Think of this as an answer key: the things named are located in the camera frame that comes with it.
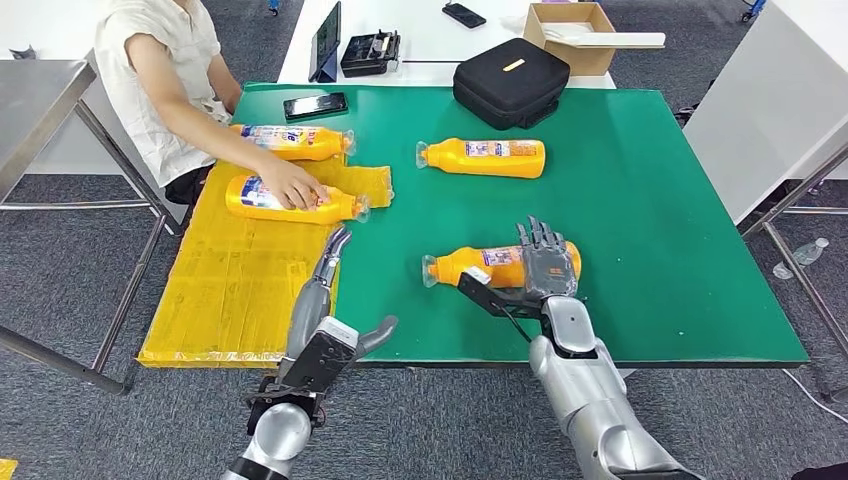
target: person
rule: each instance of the person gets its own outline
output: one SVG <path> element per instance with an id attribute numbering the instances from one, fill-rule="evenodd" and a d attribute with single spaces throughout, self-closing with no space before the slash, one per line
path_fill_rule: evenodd
<path id="1" fill-rule="evenodd" d="M 95 32 L 103 86 L 165 196 L 193 206 L 216 158 L 256 172 L 285 208 L 326 189 L 227 128 L 242 95 L 200 0 L 110 0 Z"/>

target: black phone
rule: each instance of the black phone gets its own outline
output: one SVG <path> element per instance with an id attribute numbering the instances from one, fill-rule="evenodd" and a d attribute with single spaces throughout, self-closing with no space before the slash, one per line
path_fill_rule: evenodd
<path id="1" fill-rule="evenodd" d="M 442 11 L 447 13 L 451 18 L 456 20 L 457 22 L 465 25 L 468 28 L 479 27 L 486 23 L 486 19 L 477 15 L 476 13 L 469 10 L 462 4 L 459 3 L 448 3 L 444 7 L 442 7 Z"/>
<path id="2" fill-rule="evenodd" d="M 283 102 L 283 110 L 286 114 L 286 120 L 300 120 L 327 113 L 341 113 L 347 111 L 347 98 L 341 92 L 294 98 Z"/>

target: robotic hand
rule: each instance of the robotic hand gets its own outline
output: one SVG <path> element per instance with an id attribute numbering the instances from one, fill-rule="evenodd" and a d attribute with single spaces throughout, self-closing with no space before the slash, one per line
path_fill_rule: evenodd
<path id="1" fill-rule="evenodd" d="M 327 388 L 346 366 L 386 343 L 394 332 L 393 316 L 364 335 L 329 316 L 330 287 L 350 236 L 345 227 L 330 235 L 312 278 L 301 288 L 279 371 L 266 376 L 259 393 L 248 398 L 248 434 L 253 437 L 221 480 L 288 480 L 312 427 L 323 425 L 319 413 Z"/>
<path id="2" fill-rule="evenodd" d="M 577 278 L 562 235 L 530 218 L 518 225 L 525 271 L 519 297 L 489 289 L 470 273 L 458 288 L 495 316 L 537 318 L 530 366 L 542 382 L 560 428 L 589 480 L 698 480 L 642 427 L 609 351 L 589 313 L 573 298 Z"/>

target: cardboard box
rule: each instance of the cardboard box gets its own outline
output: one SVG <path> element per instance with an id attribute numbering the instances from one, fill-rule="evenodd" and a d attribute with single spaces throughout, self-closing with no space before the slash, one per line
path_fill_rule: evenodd
<path id="1" fill-rule="evenodd" d="M 586 30 L 592 32 L 586 37 L 594 40 L 579 42 L 573 38 L 551 38 L 549 33 L 546 34 L 544 24 L 565 23 L 586 25 Z M 615 33 L 601 6 L 588 2 L 531 4 L 524 25 L 524 39 L 568 63 L 571 75 L 604 75 L 616 49 L 663 48 L 662 43 L 665 42 L 665 35 L 660 33 L 604 35 Z M 642 43 L 644 39 L 648 39 L 647 43 Z"/>

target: person's hand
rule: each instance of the person's hand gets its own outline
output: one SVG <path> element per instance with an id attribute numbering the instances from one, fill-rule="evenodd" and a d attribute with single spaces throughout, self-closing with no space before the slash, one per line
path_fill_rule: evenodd
<path id="1" fill-rule="evenodd" d="M 314 210 L 319 202 L 330 200 L 327 189 L 315 177 L 291 162 L 273 157 L 256 173 L 287 210 Z"/>

